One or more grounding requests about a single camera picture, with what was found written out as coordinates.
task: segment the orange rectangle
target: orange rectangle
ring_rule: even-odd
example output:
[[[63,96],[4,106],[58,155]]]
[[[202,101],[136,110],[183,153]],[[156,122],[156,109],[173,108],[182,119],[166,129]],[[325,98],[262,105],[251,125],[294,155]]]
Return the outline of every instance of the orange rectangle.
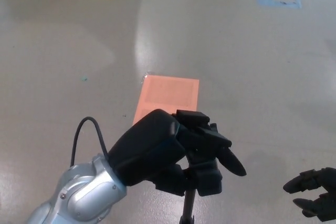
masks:
[[[162,109],[170,114],[176,110],[197,110],[199,80],[148,75],[143,81],[133,124],[148,113]]]

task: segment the silver robotic arm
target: silver robotic arm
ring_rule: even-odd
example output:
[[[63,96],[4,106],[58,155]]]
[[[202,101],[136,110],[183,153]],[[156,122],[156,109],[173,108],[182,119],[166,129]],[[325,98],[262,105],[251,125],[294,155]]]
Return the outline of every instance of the silver robotic arm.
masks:
[[[87,120],[97,129],[102,155],[90,163],[74,165],[80,128]],[[126,187],[144,180],[179,196],[196,190],[200,196],[221,193],[222,175],[216,159],[238,176],[245,176],[246,171],[229,149],[232,142],[209,121],[201,112],[177,110],[170,115],[154,110],[107,152],[98,123],[84,118],[76,131],[70,169],[63,173],[54,195],[32,213],[27,224],[98,223],[126,196]],[[189,168],[182,170],[176,162],[184,156]],[[180,223],[193,224],[194,219],[182,216]]]
[[[27,224],[94,224],[127,194],[103,155],[63,173],[54,195],[30,216]]]

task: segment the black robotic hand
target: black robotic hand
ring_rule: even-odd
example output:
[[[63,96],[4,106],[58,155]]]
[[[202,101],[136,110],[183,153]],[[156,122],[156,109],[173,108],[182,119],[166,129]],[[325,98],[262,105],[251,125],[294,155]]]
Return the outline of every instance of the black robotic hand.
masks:
[[[319,187],[327,190],[316,200],[294,199],[295,205],[300,207],[304,216],[317,217],[320,221],[336,219],[336,169],[323,168],[321,170],[308,170],[284,185],[284,190],[290,194],[299,191],[314,190]]]
[[[109,164],[126,186],[148,180],[167,193],[201,196],[222,191],[216,159],[230,172],[245,176],[240,161],[229,149],[232,142],[218,133],[216,124],[201,112],[154,110],[131,127],[109,152]],[[184,156],[188,169],[176,164]]]

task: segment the gray floor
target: gray floor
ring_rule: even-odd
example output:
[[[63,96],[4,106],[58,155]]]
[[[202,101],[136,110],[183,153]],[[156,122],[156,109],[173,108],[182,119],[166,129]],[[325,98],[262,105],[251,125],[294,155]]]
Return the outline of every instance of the gray floor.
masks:
[[[23,223],[53,193],[84,116],[114,144],[148,71],[200,79],[198,109],[247,169],[222,169],[224,192],[196,199],[197,223],[318,223],[282,186],[336,166],[336,0],[301,1],[0,0],[0,223]],[[86,126],[76,162],[99,151]],[[105,223],[174,224],[182,205],[142,183]]]

